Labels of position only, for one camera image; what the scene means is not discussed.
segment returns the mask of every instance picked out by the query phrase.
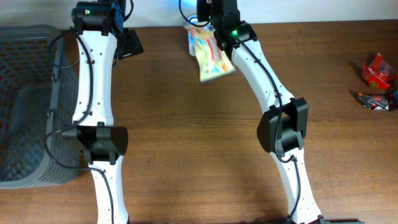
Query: gray plastic basket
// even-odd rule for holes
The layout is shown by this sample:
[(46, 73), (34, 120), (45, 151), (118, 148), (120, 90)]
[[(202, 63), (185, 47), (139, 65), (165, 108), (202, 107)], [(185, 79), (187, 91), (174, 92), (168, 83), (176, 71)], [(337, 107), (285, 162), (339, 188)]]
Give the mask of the gray plastic basket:
[[(78, 80), (72, 69), (49, 63), (50, 42), (60, 34), (51, 26), (0, 28), (0, 189), (61, 185), (78, 171), (54, 164), (44, 152), (46, 133), (71, 123)], [(69, 65), (60, 39), (56, 64)], [(79, 153), (60, 136), (49, 139), (52, 154), (78, 166)]]

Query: wooden tabletop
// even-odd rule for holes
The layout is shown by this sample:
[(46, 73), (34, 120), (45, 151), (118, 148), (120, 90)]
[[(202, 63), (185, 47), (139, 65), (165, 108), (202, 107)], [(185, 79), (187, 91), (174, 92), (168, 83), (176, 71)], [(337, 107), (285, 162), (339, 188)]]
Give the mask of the wooden tabletop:
[[(253, 26), (281, 82), (310, 107), (305, 160), (326, 219), (398, 220), (398, 112), (350, 91), (371, 52), (398, 68), (398, 21)], [(116, 125), (129, 130), (124, 201), (132, 223), (284, 218), (279, 172), (259, 144), (257, 98), (241, 72), (200, 84), (181, 27), (136, 29), (145, 52), (113, 69)], [(67, 39), (70, 61), (76, 41)], [(0, 223), (96, 223), (91, 174), (61, 187), (0, 190)]]

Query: candy wrapper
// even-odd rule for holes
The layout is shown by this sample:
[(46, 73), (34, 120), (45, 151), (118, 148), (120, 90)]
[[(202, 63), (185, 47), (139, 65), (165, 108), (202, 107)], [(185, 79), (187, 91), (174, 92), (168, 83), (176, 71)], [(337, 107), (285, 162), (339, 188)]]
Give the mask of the candy wrapper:
[(386, 90), (390, 87), (388, 82), (398, 79), (398, 73), (377, 54), (370, 66), (365, 64), (362, 77), (370, 86)]
[(227, 54), (217, 46), (214, 32), (206, 27), (187, 25), (190, 40), (190, 52), (198, 59), (200, 81), (206, 83), (236, 71)]
[(374, 96), (358, 93), (358, 99), (370, 110), (393, 111), (397, 109), (398, 91)]

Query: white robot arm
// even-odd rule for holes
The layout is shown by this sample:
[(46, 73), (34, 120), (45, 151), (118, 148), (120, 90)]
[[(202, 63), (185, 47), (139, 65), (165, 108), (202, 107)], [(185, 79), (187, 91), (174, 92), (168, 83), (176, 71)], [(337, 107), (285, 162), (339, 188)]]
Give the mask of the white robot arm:
[[(279, 81), (262, 52), (256, 33), (240, 20), (237, 0), (197, 0), (195, 20), (208, 22), (206, 24), (211, 21), (218, 47), (243, 72), (259, 100), (263, 116), (257, 136), (261, 146), (275, 160), (282, 178), (289, 204), (287, 223), (330, 223), (321, 215), (305, 170), (306, 101), (295, 99)], [(193, 26), (204, 26), (186, 21)]]
[[(262, 53), (260, 42), (258, 40), (248, 40), (245, 42), (245, 44), (268, 69), (269, 73), (274, 79), (282, 97), (282, 106), (289, 104), (294, 96), (283, 86), (283, 84), (281, 84), (277, 78), (276, 74)], [(264, 114), (268, 112), (271, 106), (279, 108), (279, 101), (269, 77), (252, 57), (252, 55), (243, 46), (239, 46), (233, 49), (231, 59), (248, 80), (251, 88), (260, 102), (262, 113)], [(295, 166), (293, 162), (286, 164), (282, 163), (274, 152), (271, 152), (271, 156), (275, 160), (280, 172), (280, 176), (282, 177), (290, 214), (296, 204), (298, 197), (298, 179)], [(318, 220), (318, 217), (321, 215), (321, 211), (315, 203), (310, 182), (308, 181), (304, 164), (304, 149), (299, 149), (296, 147), (295, 149), (286, 152), (282, 159), (286, 161), (291, 156), (295, 156), (297, 158), (298, 172), (300, 174), (301, 183), (301, 196), (298, 200), (296, 212), (293, 214), (291, 219), (295, 223), (310, 223), (312, 221)]]
[(78, 126), (63, 132), (62, 136), (83, 153), (88, 166), (93, 169), (98, 224), (129, 222), (121, 178), (128, 133), (126, 128), (114, 127), (111, 73), (114, 60), (141, 54), (144, 49), (135, 31), (123, 28), (123, 22), (129, 17), (124, 15), (125, 8), (126, 0), (110, 0), (79, 2), (72, 11), (73, 30), (80, 37), (79, 89), (73, 115), (73, 123)]

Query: red package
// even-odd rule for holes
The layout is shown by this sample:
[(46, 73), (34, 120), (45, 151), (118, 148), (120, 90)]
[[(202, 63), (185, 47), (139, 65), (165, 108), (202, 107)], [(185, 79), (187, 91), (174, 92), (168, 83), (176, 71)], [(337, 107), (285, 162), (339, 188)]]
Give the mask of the red package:
[(377, 54), (370, 66), (363, 67), (362, 77), (370, 86), (386, 90), (390, 87), (388, 82), (398, 79), (398, 73)]

